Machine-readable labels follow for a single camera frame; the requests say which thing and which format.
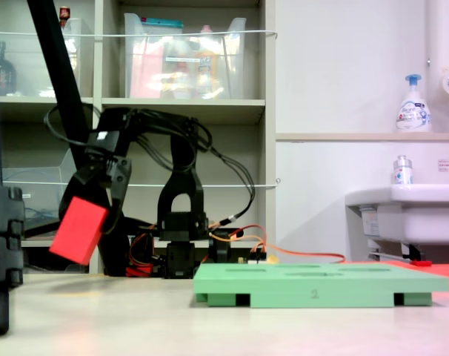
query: table surface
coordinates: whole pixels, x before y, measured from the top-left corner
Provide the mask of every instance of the table surface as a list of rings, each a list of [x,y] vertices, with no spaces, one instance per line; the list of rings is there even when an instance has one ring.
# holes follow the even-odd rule
[[[0,355],[449,355],[449,292],[431,307],[208,308],[191,280],[31,274]]]

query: pump bottle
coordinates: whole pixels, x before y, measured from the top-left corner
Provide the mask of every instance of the pump bottle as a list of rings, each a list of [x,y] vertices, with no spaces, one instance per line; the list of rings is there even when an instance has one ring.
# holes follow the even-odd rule
[[[417,90],[417,82],[422,77],[419,74],[411,74],[405,77],[409,82],[409,93],[402,101],[399,115],[396,120],[398,132],[431,132],[432,116],[427,102]]]

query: green plastic board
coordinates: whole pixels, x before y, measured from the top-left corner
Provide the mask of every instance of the green plastic board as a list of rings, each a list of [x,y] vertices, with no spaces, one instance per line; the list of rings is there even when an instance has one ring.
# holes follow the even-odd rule
[[[197,302],[253,308],[429,306],[449,278],[391,265],[204,263]]]

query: shelf board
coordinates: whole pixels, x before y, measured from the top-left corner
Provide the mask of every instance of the shelf board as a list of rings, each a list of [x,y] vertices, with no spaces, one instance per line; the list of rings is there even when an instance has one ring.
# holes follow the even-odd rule
[[[93,103],[92,98],[82,98]],[[56,98],[40,96],[0,96],[1,122],[42,123],[44,115],[56,104]]]
[[[53,240],[22,240],[22,247],[50,247]]]
[[[50,247],[52,240],[22,240],[22,247]],[[196,248],[208,248],[208,241],[192,241]],[[167,248],[168,241],[154,241],[156,248]],[[231,243],[231,248],[252,248],[257,244],[257,241],[236,241]]]
[[[103,98],[104,108],[125,106],[135,109],[151,109],[196,117],[202,124],[211,125],[257,125],[265,109],[265,100],[175,100]]]
[[[252,248],[257,244],[256,241],[235,241],[231,243],[231,248]],[[192,241],[195,244],[196,248],[208,248],[209,242],[207,240],[202,241]],[[158,241],[154,240],[155,248],[167,248],[168,241]]]
[[[449,133],[413,132],[413,133],[277,133],[277,142],[326,142],[326,141],[449,141]]]
[[[119,3],[149,7],[258,7],[260,0],[119,0]]]

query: white sink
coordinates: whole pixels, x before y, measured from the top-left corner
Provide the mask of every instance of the white sink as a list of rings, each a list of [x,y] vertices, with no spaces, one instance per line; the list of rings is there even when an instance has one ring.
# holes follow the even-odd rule
[[[345,203],[360,209],[375,240],[449,244],[449,185],[389,185],[350,193]]]

